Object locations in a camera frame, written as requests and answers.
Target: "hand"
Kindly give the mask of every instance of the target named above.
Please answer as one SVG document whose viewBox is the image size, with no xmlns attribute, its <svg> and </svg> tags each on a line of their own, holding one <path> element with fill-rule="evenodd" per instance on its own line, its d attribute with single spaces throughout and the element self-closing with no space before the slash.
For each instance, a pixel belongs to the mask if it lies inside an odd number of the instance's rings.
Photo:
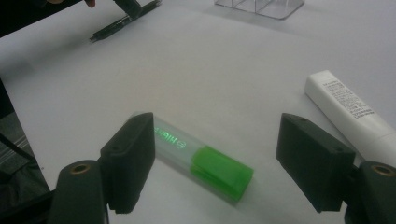
<svg viewBox="0 0 396 224">
<path fill-rule="evenodd" d="M 47 2 L 52 4 L 60 4 L 63 0 L 47 0 Z M 95 0 L 84 0 L 88 7 L 95 7 Z"/>
</svg>

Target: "green cap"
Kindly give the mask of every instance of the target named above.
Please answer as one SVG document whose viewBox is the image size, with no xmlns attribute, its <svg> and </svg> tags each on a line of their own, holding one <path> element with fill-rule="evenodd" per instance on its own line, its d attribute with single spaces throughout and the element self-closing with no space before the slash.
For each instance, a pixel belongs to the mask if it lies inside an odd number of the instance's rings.
<svg viewBox="0 0 396 224">
<path fill-rule="evenodd" d="M 200 148 L 194 154 L 190 170 L 235 201 L 241 199 L 253 176 L 253 169 L 212 147 Z"/>
</svg>

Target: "brass screw hole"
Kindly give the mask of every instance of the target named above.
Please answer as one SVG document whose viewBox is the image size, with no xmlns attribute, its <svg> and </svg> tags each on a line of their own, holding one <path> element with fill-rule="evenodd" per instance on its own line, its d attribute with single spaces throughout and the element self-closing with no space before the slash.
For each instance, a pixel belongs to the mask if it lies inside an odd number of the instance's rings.
<svg viewBox="0 0 396 224">
<path fill-rule="evenodd" d="M 75 167 L 72 168 L 72 170 L 70 171 L 70 173 L 72 175 L 81 175 L 84 174 L 85 172 L 87 172 L 88 170 L 90 170 L 91 166 L 88 164 L 79 164 Z"/>
<path fill-rule="evenodd" d="M 394 172 L 393 170 L 391 170 L 390 168 L 388 168 L 387 166 L 383 166 L 383 165 L 373 165 L 372 169 L 380 174 L 380 175 L 385 175 L 385 176 L 396 176 L 396 172 Z"/>
</svg>

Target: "black cable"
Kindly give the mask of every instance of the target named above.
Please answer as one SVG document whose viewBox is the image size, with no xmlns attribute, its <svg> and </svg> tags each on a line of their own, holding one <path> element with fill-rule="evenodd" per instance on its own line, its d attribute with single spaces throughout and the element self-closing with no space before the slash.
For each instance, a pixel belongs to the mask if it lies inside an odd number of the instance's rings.
<svg viewBox="0 0 396 224">
<path fill-rule="evenodd" d="M 13 150 L 15 153 L 17 153 L 18 155 L 24 157 L 25 159 L 29 160 L 29 161 L 35 161 L 35 157 L 31 156 L 29 153 L 23 151 L 22 149 L 20 149 L 19 147 L 15 146 L 14 143 L 12 143 L 11 141 L 9 141 L 4 135 L 2 135 L 0 133 L 0 142 L 2 142 L 4 145 L 6 145 L 7 147 L 9 147 L 11 150 Z"/>
</svg>

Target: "clear plastic container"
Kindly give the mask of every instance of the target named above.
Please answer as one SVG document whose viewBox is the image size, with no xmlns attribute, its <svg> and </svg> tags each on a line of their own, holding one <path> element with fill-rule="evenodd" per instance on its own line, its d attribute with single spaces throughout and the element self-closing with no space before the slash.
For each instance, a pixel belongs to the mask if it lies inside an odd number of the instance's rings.
<svg viewBox="0 0 396 224">
<path fill-rule="evenodd" d="M 232 7 L 284 20 L 304 4 L 304 0 L 215 0 L 215 5 Z"/>
</svg>

